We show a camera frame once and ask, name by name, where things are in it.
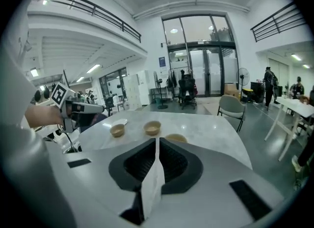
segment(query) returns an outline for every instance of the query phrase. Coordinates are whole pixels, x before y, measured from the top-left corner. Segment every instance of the gray chair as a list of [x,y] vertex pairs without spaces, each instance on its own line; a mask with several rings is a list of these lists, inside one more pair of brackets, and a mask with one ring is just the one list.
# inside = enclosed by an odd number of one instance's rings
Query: gray chair
[[218,114],[221,113],[227,116],[236,118],[240,120],[240,124],[237,128],[237,132],[241,130],[244,121],[245,105],[243,105],[239,100],[231,95],[222,95],[219,101]]

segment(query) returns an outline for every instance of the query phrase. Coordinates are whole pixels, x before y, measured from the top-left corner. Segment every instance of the white table leg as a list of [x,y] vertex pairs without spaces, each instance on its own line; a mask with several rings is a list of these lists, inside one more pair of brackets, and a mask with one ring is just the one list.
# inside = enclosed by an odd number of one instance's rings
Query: white table leg
[[279,116],[280,116],[280,114],[281,114],[281,112],[282,112],[282,109],[283,109],[283,105],[280,105],[280,108],[279,108],[277,117],[276,117],[276,119],[275,119],[273,125],[271,126],[271,128],[270,128],[270,130],[269,130],[267,136],[265,137],[264,141],[266,141],[266,140],[268,139],[268,137],[270,136],[270,134],[273,132],[275,126],[277,125],[277,122],[278,122],[278,120],[279,120]]
[[294,133],[295,133],[295,131],[296,131],[296,129],[297,129],[297,126],[298,126],[298,124],[299,124],[299,117],[300,117],[300,115],[299,115],[297,112],[294,112],[294,116],[293,116],[293,129],[292,129],[292,132],[289,134],[287,144],[286,144],[286,146],[285,146],[283,152],[281,153],[281,155],[280,155],[280,157],[279,157],[279,159],[278,159],[279,162],[283,159],[283,157],[284,157],[284,155],[286,154],[288,148],[290,147],[290,144],[291,144],[292,139],[293,139],[293,135],[294,135]]

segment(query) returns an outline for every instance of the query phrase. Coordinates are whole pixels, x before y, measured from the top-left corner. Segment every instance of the sneaker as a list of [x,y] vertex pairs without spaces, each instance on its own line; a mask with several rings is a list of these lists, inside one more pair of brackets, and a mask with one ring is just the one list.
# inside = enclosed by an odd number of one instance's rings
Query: sneaker
[[299,165],[296,155],[294,155],[292,158],[292,165],[294,166],[294,169],[297,173],[301,171],[302,167]]

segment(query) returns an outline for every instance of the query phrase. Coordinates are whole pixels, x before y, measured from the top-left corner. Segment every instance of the electric fan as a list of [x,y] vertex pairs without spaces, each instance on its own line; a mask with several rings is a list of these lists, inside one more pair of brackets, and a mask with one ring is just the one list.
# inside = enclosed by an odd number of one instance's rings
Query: electric fan
[[243,86],[247,85],[250,81],[250,74],[246,68],[240,68],[236,74],[239,77],[239,84],[241,85],[241,97],[242,98],[242,89]]
[[158,109],[166,109],[166,108],[168,108],[168,106],[163,104],[162,95],[161,95],[161,85],[160,84],[162,83],[162,79],[158,79],[157,72],[154,72],[154,80],[155,80],[156,88],[159,88],[160,99],[161,99],[161,105],[158,106]]

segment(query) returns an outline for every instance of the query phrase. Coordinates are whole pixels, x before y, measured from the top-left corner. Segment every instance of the railing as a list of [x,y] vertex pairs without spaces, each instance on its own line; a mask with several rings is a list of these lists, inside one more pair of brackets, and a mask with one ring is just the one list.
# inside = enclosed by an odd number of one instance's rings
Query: railing
[[123,32],[128,33],[132,37],[136,38],[139,42],[141,42],[141,34],[138,33],[135,29],[133,29],[130,25],[124,22],[122,19],[118,18],[116,15],[112,14],[110,11],[107,11],[97,4],[90,2],[88,0],[47,0],[46,5],[49,5],[50,2],[55,4],[60,4],[61,6],[68,6],[69,9],[79,9],[82,12],[86,12],[91,16],[95,16],[101,19],[104,19],[111,24],[118,27]]
[[304,24],[306,24],[306,22],[302,14],[292,2],[255,25],[251,28],[251,31],[253,32],[255,41],[258,42],[272,35]]

